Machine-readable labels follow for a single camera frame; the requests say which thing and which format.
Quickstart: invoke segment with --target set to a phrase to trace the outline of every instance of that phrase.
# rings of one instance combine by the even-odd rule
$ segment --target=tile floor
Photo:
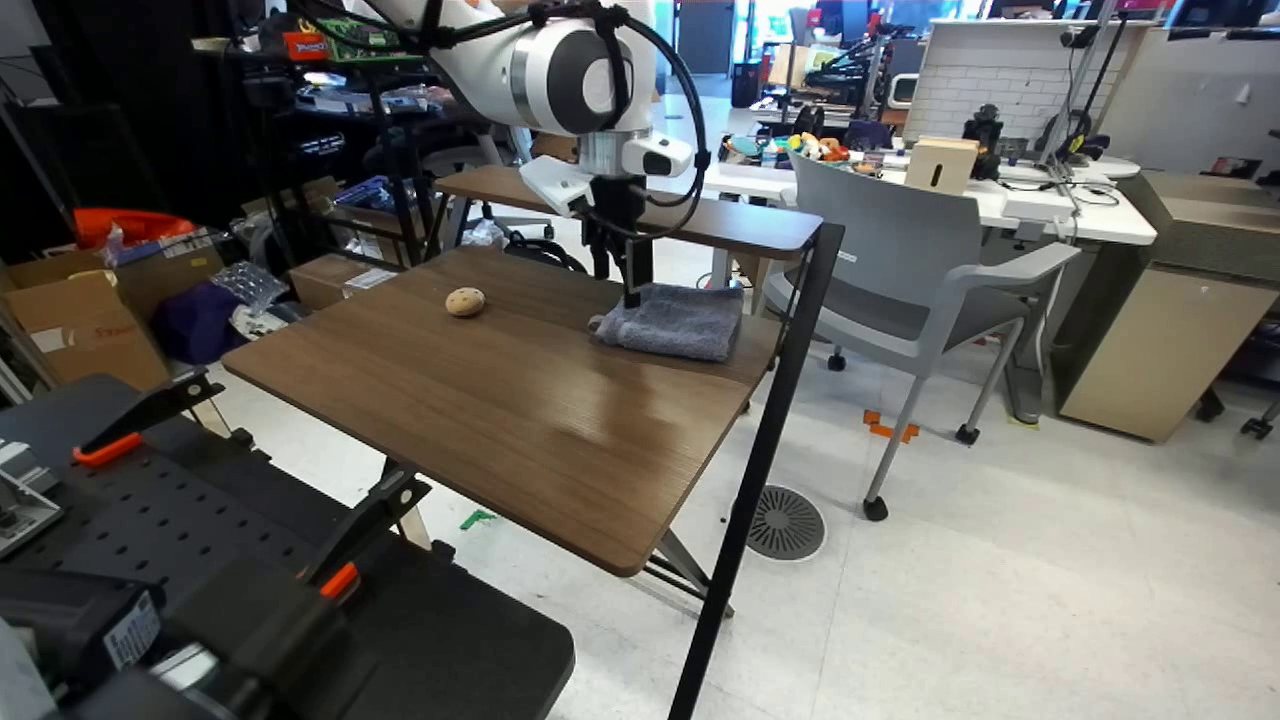
[[[666,278],[706,267],[708,255],[684,245],[655,260]],[[700,715],[1280,715],[1280,439],[1235,434],[1268,397],[1226,389],[1230,411],[1168,442],[1063,419],[1026,429],[991,403],[983,439],[959,446],[948,429],[989,353],[971,344],[931,378],[925,434],[889,481],[889,525],[855,511],[884,446],[861,407],[898,403],[903,374],[861,361],[834,374],[825,349],[813,353],[772,485],[804,491],[830,535],[799,562],[750,553]],[[374,446],[221,378],[229,419],[282,466],[339,498],[369,488]],[[678,517],[706,562],[752,429],[743,415]],[[465,569],[578,634],[579,660],[552,715],[666,715],[691,599],[605,574],[507,518],[465,529],[472,511],[439,485],[426,504],[429,530]]]

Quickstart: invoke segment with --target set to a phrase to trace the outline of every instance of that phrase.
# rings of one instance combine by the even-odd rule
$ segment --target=white desk
[[[789,167],[712,162],[706,187],[722,197],[761,197],[765,203],[797,203],[797,172]],[[983,228],[1016,228],[1016,215],[1006,215],[1006,182],[971,180],[966,197],[978,201]],[[1136,248],[1158,238],[1158,228],[1121,191],[1091,197],[1077,187],[1077,203],[1081,215],[1070,223],[1072,238]]]

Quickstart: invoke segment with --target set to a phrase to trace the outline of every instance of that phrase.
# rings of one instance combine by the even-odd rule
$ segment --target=beige cabinet
[[[1061,411],[1168,439],[1274,300],[1260,285],[1148,267]]]

